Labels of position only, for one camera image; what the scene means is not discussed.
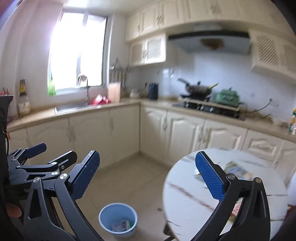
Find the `person's left hand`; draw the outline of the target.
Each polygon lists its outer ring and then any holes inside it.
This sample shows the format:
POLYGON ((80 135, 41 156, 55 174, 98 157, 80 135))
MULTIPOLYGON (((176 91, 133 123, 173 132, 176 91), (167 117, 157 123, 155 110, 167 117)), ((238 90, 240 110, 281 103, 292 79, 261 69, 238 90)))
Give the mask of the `person's left hand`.
POLYGON ((22 211, 18 206, 8 202, 5 203, 5 206, 9 217, 19 218, 22 216, 22 211))

